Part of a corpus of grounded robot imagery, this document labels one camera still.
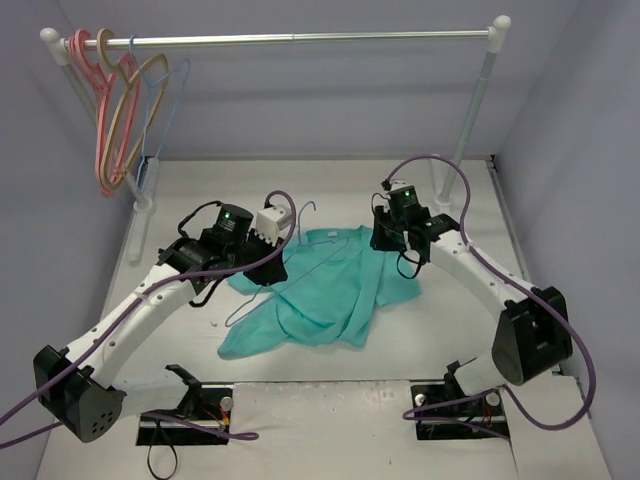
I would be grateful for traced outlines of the light blue wire hanger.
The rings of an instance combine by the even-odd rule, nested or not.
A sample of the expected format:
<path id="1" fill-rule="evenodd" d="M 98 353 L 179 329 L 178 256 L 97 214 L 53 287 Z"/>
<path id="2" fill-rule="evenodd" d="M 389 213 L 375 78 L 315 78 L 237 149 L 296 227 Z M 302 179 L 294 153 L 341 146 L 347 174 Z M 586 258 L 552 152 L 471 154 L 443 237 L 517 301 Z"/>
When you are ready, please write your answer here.
<path id="1" fill-rule="evenodd" d="M 283 265 L 286 265 L 292 258 L 295 257 L 295 255 L 298 253 L 298 251 L 301 248 L 310 248 L 312 246 L 316 246 L 316 245 L 322 245 L 322 244 L 336 244 L 338 242 L 340 242 L 340 239 L 338 238 L 331 238 L 330 240 L 325 240 L 325 241 L 320 241 L 320 242 L 304 242 L 303 238 L 302 238 L 302 230 L 301 230 L 301 226 L 302 226 L 302 215 L 304 210 L 308 207 L 311 206 L 313 211 L 317 210 L 317 206 L 314 200 L 308 200 L 298 211 L 297 217 L 296 217 L 296 244 L 295 244 L 295 249 L 291 252 L 291 254 L 286 257 L 283 261 Z M 297 282 L 299 282 L 300 280 L 302 280 L 303 278 L 305 278 L 307 275 L 309 275 L 311 272 L 313 272 L 315 269 L 317 269 L 320 265 L 326 263 L 332 256 L 334 256 L 336 253 L 340 252 L 342 249 L 344 249 L 349 243 L 349 239 L 345 240 L 345 243 L 336 251 L 334 251 L 333 253 L 331 253 L 328 257 L 326 257 L 324 260 L 318 262 L 316 265 L 314 265 L 312 268 L 310 268 L 308 271 L 306 271 L 304 274 L 300 275 L 298 278 L 296 278 L 295 280 L 292 280 L 290 282 L 289 285 L 282 287 L 280 290 L 276 290 L 275 292 L 272 292 L 268 297 L 266 297 L 264 300 L 262 300 L 260 303 L 258 303 L 255 307 L 252 307 L 250 310 L 248 310 L 246 313 L 240 315 L 239 312 L 247 307 L 248 305 L 251 305 L 256 297 L 261 294 L 264 293 L 266 291 L 266 287 L 264 286 L 259 286 L 258 290 L 250 297 L 249 300 L 245 301 L 244 303 L 242 303 L 239 307 L 237 307 L 234 311 L 231 312 L 231 314 L 227 317 L 227 319 L 224 322 L 224 326 L 227 328 L 230 328 L 231 326 L 235 325 L 236 323 L 239 323 L 240 321 L 244 320 L 251 312 L 257 310 L 259 307 L 263 306 L 264 304 L 268 303 L 270 300 L 273 299 L 273 296 L 275 294 L 281 294 L 284 291 L 286 291 L 287 289 L 289 289 L 290 287 L 292 287 L 293 285 L 295 285 Z"/>

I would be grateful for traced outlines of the teal t shirt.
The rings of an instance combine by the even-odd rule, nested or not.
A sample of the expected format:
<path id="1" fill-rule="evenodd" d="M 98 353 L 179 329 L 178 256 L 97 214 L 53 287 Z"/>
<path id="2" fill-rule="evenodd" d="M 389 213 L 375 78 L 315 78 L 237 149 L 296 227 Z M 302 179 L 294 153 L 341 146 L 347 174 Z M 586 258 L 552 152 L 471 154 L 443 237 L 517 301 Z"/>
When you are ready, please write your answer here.
<path id="1" fill-rule="evenodd" d="M 225 360 L 258 355 L 290 342 L 319 346 L 335 341 L 355 348 L 365 345 L 377 308 L 411 301 L 421 295 L 416 279 L 406 279 L 408 263 L 392 252 L 371 248 L 372 229 L 313 229 L 304 242 L 338 238 L 336 244 L 301 248 L 286 265 L 288 279 L 269 289 L 280 290 L 318 262 L 348 245 L 326 263 L 244 320 L 231 326 L 217 353 Z"/>

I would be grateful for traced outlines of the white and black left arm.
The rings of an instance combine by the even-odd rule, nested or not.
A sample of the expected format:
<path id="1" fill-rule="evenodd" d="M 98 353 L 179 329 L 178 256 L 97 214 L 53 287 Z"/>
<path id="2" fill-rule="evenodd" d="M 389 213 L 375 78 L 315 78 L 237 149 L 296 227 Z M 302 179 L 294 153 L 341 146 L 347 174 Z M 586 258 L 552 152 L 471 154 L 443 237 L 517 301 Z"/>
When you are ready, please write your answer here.
<path id="1" fill-rule="evenodd" d="M 270 286 L 287 278 L 282 253 L 296 227 L 293 202 L 265 202 L 252 214 L 222 203 L 215 223 L 192 238 L 186 233 L 160 250 L 145 278 L 116 308 L 61 349 L 43 347 L 34 357 L 37 398 L 77 439 L 89 443 L 122 417 L 157 414 L 191 418 L 202 401 L 202 383 L 178 364 L 153 379 L 125 379 L 120 372 L 170 316 L 196 305 L 203 290 L 243 273 Z"/>

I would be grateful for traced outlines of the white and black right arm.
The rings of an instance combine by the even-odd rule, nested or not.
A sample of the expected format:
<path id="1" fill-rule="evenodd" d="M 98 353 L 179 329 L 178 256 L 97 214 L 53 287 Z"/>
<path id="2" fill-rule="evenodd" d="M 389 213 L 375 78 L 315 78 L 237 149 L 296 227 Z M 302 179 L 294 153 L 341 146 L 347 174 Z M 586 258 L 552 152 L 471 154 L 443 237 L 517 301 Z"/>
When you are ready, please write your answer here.
<path id="1" fill-rule="evenodd" d="M 442 398 L 449 409 L 464 412 L 479 393 L 505 383 L 522 385 L 572 356 L 569 332 L 530 298 L 534 294 L 566 316 L 566 301 L 556 288 L 541 290 L 504 269 L 491 272 L 463 243 L 459 223 L 447 214 L 433 216 L 413 185 L 385 181 L 383 189 L 384 203 L 372 208 L 371 247 L 398 253 L 415 266 L 415 273 L 425 265 L 445 271 L 496 323 L 487 352 L 448 367 Z"/>

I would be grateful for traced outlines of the tan wooden hanger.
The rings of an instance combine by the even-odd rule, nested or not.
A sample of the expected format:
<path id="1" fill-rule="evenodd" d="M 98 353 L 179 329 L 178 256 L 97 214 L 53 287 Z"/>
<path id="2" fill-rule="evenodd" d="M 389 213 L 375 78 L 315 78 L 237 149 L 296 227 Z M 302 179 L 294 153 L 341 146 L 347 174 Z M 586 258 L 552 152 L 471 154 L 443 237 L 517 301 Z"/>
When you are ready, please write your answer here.
<path id="1" fill-rule="evenodd" d="M 168 79 L 162 79 L 159 92 L 151 102 L 150 112 L 144 114 L 142 132 L 135 136 L 134 124 L 138 114 L 143 75 L 153 70 L 163 74 L 169 73 L 168 58 L 163 53 L 148 58 L 140 66 L 136 64 L 131 53 L 125 53 L 117 62 L 112 62 L 107 56 L 107 42 L 114 38 L 114 32 L 108 28 L 100 29 L 96 37 L 98 56 L 110 72 L 107 79 L 121 82 L 123 87 L 109 126 L 106 126 L 106 116 L 110 93 L 107 94 L 106 103 L 100 107 L 98 115 L 97 178 L 106 195 L 113 194 L 124 183 L 132 164 L 141 153 L 146 130 L 154 122 L 168 87 Z"/>

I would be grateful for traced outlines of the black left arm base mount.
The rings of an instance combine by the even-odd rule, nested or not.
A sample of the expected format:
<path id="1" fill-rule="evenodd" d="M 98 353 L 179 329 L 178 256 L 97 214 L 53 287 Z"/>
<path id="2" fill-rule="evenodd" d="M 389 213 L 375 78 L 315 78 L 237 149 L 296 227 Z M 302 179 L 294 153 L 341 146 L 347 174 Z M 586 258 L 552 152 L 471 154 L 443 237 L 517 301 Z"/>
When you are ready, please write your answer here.
<path id="1" fill-rule="evenodd" d="M 164 369 L 162 391 L 154 404 L 140 408 L 138 446 L 220 446 L 230 433 L 234 386 L 205 382 L 178 364 Z"/>

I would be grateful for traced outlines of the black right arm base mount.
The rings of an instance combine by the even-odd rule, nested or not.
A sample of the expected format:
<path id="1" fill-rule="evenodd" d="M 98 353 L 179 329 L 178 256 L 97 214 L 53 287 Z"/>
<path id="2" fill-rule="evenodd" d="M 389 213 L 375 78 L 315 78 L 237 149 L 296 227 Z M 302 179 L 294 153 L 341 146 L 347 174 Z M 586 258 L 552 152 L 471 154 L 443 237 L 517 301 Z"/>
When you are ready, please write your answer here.
<path id="1" fill-rule="evenodd" d="M 444 382 L 413 383 L 408 414 L 418 441 L 510 439 L 502 399 L 497 392 L 462 401 Z"/>

